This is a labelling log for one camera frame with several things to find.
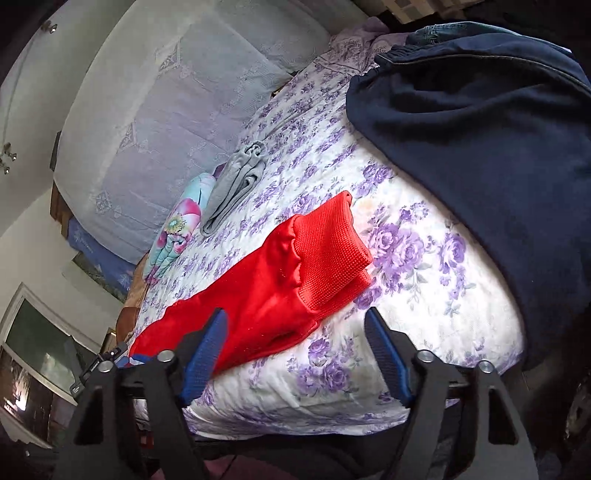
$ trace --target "light fixture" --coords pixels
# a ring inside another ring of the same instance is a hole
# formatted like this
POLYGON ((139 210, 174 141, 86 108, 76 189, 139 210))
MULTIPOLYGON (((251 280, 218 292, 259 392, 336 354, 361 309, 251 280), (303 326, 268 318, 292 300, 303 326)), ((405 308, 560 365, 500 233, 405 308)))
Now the light fixture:
MULTIPOLYGON (((5 143, 4 148, 2 149, 2 155, 6 155, 12 161, 15 161, 17 159, 17 154, 10 151, 11 147, 12 145, 10 142, 5 143)), ((8 167, 2 160, 0 160, 0 166, 4 169, 4 174, 8 175, 8 172, 10 172, 10 167, 8 167)))
POLYGON ((53 33, 57 30, 57 24, 51 23, 51 20, 47 20, 42 26, 41 26, 41 30, 44 32, 48 32, 48 33, 53 33))

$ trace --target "window frame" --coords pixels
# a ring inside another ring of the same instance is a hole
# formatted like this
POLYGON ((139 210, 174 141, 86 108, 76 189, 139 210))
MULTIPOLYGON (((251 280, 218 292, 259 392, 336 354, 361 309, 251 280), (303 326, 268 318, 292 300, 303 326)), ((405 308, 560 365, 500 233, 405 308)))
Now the window frame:
POLYGON ((98 353, 100 351, 100 345, 95 341, 91 340, 91 338, 87 337, 82 333, 80 330, 75 328, 74 326, 70 325, 69 323, 65 322, 58 314, 56 314, 53 310, 51 310, 47 305, 45 305, 39 297, 37 297, 30 288, 28 288, 24 283, 21 283, 15 294, 12 296, 10 303, 4 312, 4 316, 0 321, 0 345, 2 346, 3 350, 13 358, 15 362, 20 364, 27 372, 39 383, 43 386, 51 390, 56 395, 60 396, 64 400, 68 401, 73 405, 77 405, 74 398, 70 395, 70 392, 63 391, 58 386, 51 383, 48 379, 46 379, 43 375, 37 372, 33 367, 28 365, 20 356, 18 356, 7 344, 6 339, 8 338, 8 334, 10 329, 12 328, 12 324, 17 316, 19 309, 21 308, 22 302, 26 300, 28 301, 39 313, 41 313, 49 322, 51 322, 56 328, 60 329, 66 335, 71 335, 74 337, 74 340, 90 350, 93 353, 98 353))

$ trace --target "wooden furniture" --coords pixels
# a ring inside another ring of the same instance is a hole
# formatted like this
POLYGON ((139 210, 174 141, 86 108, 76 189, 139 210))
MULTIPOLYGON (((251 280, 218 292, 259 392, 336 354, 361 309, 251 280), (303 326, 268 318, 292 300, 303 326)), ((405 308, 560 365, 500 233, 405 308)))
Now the wooden furniture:
POLYGON ((67 239, 68 224, 70 223, 70 219, 74 216, 74 214, 61 196, 60 191, 57 189, 57 185, 55 183, 51 189, 51 203, 49 207, 49 213, 51 218, 61 225, 61 235, 67 239))

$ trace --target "red garment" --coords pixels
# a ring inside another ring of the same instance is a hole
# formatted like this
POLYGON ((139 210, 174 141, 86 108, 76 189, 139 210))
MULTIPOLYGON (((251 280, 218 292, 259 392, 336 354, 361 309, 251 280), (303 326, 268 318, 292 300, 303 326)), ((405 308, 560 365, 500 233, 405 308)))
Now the red garment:
POLYGON ((154 356, 199 330, 216 307, 228 315, 228 338, 214 374, 281 352, 370 284, 372 257, 353 229, 351 194, 341 192, 308 215, 278 225, 260 248, 205 290, 166 309, 130 354, 154 356))

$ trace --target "floral bedspread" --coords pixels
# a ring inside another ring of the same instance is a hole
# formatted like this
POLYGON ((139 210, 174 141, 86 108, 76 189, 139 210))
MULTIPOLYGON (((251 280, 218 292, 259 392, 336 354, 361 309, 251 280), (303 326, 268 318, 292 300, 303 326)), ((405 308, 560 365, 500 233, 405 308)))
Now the floral bedspread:
MULTIPOLYGON (((262 181, 216 235, 194 236, 148 291, 135 336, 167 306, 203 290, 258 248, 278 223, 342 190, 353 195, 354 227, 374 257, 370 288, 301 344, 209 382, 186 409, 195 435, 362 435, 403 422, 407 411, 388 392, 363 334, 363 315, 372 305, 417 348, 446 362, 474 365, 486 358, 504 371, 522 353, 519 313, 491 259, 437 199, 347 120, 351 76, 404 42, 405 35, 386 33, 374 18, 335 36, 327 53, 257 112, 240 142, 266 144, 262 181)), ((138 414, 146 415, 143 403, 138 414)))

